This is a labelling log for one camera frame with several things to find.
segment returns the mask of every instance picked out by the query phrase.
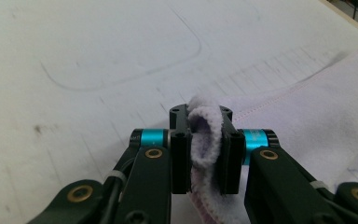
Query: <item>white cloth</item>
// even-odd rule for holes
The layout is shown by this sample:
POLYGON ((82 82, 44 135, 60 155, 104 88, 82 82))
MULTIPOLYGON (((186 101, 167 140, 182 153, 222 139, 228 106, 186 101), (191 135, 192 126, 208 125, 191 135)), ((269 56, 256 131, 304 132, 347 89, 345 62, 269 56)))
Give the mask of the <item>white cloth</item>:
POLYGON ((358 51, 283 90, 218 103, 196 96, 190 102, 190 123, 197 132, 190 198, 204 223, 250 223, 243 205, 248 167, 242 167, 238 195, 220 196, 213 182, 219 142, 210 140, 219 137, 218 105, 233 110, 236 128, 272 129, 282 148, 330 190, 343 181, 358 182, 358 51))

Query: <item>pink stitched edge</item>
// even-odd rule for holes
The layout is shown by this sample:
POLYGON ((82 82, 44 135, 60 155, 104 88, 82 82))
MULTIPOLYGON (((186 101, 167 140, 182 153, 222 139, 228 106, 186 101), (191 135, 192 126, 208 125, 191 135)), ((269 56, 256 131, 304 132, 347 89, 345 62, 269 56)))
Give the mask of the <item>pink stitched edge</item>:
POLYGON ((200 194, 198 192, 190 193, 190 199, 196 206, 203 223, 216 223, 211 214, 208 212, 208 209, 203 205, 200 194))
POLYGON ((299 91, 299 90, 301 90, 301 89, 303 89, 303 88, 308 87, 310 83, 313 83, 313 82, 315 82, 316 80, 318 80, 319 78, 322 78, 322 77, 327 76, 328 74, 331 74, 331 73, 329 73, 329 72, 330 72, 333 68, 335 68, 335 67, 337 67, 338 65, 340 65, 340 64, 342 64, 342 63, 344 63, 344 62, 346 62, 346 61, 349 60, 349 59, 352 59, 352 58, 353 58, 355 55, 357 55, 357 54, 358 54, 358 50, 357 50, 355 53, 353 53, 352 55, 348 56, 347 58, 341 60, 339 63, 335 63, 335 64, 333 64, 332 66, 325 68, 323 71, 321 71, 320 73, 314 75, 311 79, 309 79, 308 81, 304 82, 302 85, 299 85, 299 84, 300 84, 300 83, 299 83, 299 84, 298 84, 299 86, 298 86, 297 88, 292 88, 290 91, 287 91, 287 92, 285 92, 285 93, 282 93, 281 95, 278 95, 278 96, 275 97, 274 99, 269 100, 269 101, 267 101, 266 103, 264 103, 264 104, 262 104, 262 105, 259 105, 259 106, 257 106, 257 107, 254 107, 254 108, 252 108, 252 109, 250 109, 250 110, 248 110, 248 111, 245 111, 245 112, 242 112, 242 113, 240 112, 240 114, 237 115, 237 116, 236 116, 235 118, 233 118, 233 119, 234 119, 235 121, 240 121, 240 120, 242 120, 242 119, 245 119, 245 118, 249 117, 250 114, 254 113, 255 111, 260 110, 260 109, 262 109, 263 107, 266 107, 266 106, 268 106, 268 105, 275 104, 275 103, 279 102, 281 99, 283 99, 283 98, 287 97, 288 95, 290 95, 291 93, 293 93, 293 92, 295 92, 295 91, 299 91))

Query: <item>white table surface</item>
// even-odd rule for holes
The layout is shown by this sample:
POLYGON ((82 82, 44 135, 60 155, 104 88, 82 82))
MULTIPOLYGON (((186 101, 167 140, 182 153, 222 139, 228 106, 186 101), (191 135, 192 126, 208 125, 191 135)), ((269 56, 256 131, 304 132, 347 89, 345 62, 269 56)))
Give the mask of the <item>white table surface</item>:
MULTIPOLYGON (((0 223, 103 177, 135 128, 196 93, 258 94, 358 49, 319 1, 0 1, 0 223)), ((200 223, 174 195, 172 223, 200 223)))

